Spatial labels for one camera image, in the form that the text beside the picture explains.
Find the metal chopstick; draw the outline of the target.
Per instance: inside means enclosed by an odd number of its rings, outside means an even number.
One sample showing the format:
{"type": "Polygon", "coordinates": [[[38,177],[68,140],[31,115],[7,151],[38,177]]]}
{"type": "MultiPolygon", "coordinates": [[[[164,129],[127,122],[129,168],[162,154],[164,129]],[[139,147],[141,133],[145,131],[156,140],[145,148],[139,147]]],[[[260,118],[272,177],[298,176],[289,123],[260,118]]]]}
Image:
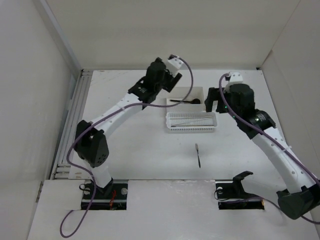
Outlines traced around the metal chopstick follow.
{"type": "Polygon", "coordinates": [[[199,122],[199,121],[205,121],[205,120],[213,120],[213,116],[196,116],[196,117],[188,117],[188,118],[182,118],[184,121],[190,121],[190,122],[199,122]]]}

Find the black spoon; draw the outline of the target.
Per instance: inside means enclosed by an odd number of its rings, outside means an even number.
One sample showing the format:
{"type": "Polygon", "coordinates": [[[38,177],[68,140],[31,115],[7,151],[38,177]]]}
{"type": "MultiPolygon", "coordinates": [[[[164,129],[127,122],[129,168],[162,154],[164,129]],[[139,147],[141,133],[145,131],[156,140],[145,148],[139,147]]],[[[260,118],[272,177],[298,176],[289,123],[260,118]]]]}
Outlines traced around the black spoon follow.
{"type": "Polygon", "coordinates": [[[182,104],[193,104],[193,105],[199,105],[201,104],[201,100],[198,98],[194,98],[193,100],[177,100],[177,99],[170,99],[170,102],[173,103],[182,103],[182,104]]]}

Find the small metal fork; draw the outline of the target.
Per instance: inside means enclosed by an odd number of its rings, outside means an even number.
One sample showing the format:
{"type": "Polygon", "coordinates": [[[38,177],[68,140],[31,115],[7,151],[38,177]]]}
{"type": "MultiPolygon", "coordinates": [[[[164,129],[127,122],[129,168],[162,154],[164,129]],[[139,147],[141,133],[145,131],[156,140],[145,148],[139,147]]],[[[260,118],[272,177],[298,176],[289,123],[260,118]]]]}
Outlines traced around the small metal fork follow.
{"type": "Polygon", "coordinates": [[[196,153],[197,153],[198,167],[201,168],[200,151],[199,151],[198,143],[195,143],[195,149],[196,149],[196,153]]]}

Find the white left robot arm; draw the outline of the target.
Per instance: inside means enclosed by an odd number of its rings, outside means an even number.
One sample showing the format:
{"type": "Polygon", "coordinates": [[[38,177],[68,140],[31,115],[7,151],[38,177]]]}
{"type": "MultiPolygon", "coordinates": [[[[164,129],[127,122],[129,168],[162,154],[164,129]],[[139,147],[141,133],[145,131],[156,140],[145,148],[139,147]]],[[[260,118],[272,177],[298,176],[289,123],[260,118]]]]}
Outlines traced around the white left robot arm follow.
{"type": "Polygon", "coordinates": [[[86,162],[92,172],[94,192],[100,198],[111,195],[113,178],[109,173],[107,158],[110,154],[108,139],[126,120],[151,104],[161,90],[170,92],[181,79],[183,62],[171,55],[166,62],[156,58],[143,76],[111,109],[93,122],[78,123],[73,149],[86,162]]]}

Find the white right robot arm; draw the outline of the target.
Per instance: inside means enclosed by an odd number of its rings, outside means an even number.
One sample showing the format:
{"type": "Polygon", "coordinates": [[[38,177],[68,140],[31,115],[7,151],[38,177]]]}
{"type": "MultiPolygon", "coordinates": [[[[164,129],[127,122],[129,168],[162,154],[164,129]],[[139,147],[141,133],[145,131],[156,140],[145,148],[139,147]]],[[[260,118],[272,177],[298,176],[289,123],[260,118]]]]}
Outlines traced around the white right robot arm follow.
{"type": "Polygon", "coordinates": [[[247,84],[209,88],[204,101],[207,112],[214,102],[216,112],[229,113],[283,179],[286,189],[276,194],[278,206],[287,217],[296,220],[320,205],[320,180],[290,150],[270,115],[255,107],[254,91],[247,84]]]}

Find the white square box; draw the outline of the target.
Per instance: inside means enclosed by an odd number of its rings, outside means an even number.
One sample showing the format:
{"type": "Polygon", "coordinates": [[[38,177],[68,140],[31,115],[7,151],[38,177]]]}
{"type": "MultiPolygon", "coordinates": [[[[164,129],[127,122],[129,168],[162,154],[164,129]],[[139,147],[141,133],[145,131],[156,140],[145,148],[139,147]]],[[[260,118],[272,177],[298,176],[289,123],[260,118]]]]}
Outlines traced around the white square box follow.
{"type": "Polygon", "coordinates": [[[204,99],[204,90],[201,86],[194,86],[189,92],[190,87],[175,87],[170,93],[166,96],[166,104],[174,105],[180,102],[181,100],[192,102],[193,100],[199,100],[199,103],[187,103],[182,102],[179,105],[169,107],[166,109],[167,112],[203,112],[206,109],[205,99],[204,99]]]}

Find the white perforated basket tray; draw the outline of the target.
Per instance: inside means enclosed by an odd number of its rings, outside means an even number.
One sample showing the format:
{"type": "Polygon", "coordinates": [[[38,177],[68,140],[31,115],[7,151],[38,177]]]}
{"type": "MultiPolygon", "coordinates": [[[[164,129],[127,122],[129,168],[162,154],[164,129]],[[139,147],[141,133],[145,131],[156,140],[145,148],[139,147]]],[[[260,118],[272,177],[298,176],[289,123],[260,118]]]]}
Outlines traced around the white perforated basket tray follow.
{"type": "Polygon", "coordinates": [[[218,127],[218,120],[214,112],[168,112],[166,114],[166,127],[172,133],[213,133],[218,127]],[[182,118],[212,116],[212,120],[186,121],[182,118]]]}

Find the aluminium rail frame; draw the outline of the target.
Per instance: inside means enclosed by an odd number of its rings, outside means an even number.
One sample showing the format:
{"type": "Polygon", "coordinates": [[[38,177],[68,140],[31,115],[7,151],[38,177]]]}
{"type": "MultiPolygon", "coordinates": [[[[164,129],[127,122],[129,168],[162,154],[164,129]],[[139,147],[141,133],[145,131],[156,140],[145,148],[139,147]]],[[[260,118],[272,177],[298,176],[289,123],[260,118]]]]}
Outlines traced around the aluminium rail frame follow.
{"type": "Polygon", "coordinates": [[[53,160],[46,173],[47,180],[67,179],[71,167],[66,161],[66,155],[75,136],[77,121],[83,113],[89,79],[83,76],[84,69],[48,1],[34,0],[33,3],[71,73],[70,94],[66,101],[53,160]]]}

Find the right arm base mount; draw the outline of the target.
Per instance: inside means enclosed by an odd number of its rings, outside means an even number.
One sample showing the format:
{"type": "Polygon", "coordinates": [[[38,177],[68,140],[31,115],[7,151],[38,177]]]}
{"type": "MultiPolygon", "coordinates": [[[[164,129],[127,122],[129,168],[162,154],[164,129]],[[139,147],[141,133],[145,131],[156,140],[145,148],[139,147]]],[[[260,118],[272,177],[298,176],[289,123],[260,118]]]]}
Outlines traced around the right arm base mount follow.
{"type": "Polygon", "coordinates": [[[219,210],[264,210],[263,200],[244,190],[242,181],[253,175],[250,171],[244,171],[232,179],[215,181],[214,198],[218,201],[219,210]]]}

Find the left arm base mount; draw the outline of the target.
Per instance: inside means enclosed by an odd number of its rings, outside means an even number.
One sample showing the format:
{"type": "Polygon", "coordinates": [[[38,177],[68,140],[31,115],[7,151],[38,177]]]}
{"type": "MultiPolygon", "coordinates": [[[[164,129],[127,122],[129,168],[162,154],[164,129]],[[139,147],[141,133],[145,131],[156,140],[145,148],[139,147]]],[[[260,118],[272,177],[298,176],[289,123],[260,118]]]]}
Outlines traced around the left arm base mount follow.
{"type": "MultiPolygon", "coordinates": [[[[128,186],[128,180],[115,180],[107,195],[103,194],[99,189],[97,189],[89,210],[126,210],[128,186]]],[[[80,208],[81,210],[86,210],[89,206],[91,197],[93,196],[94,186],[92,181],[86,181],[85,183],[80,184],[79,189],[82,191],[80,208]]]]}

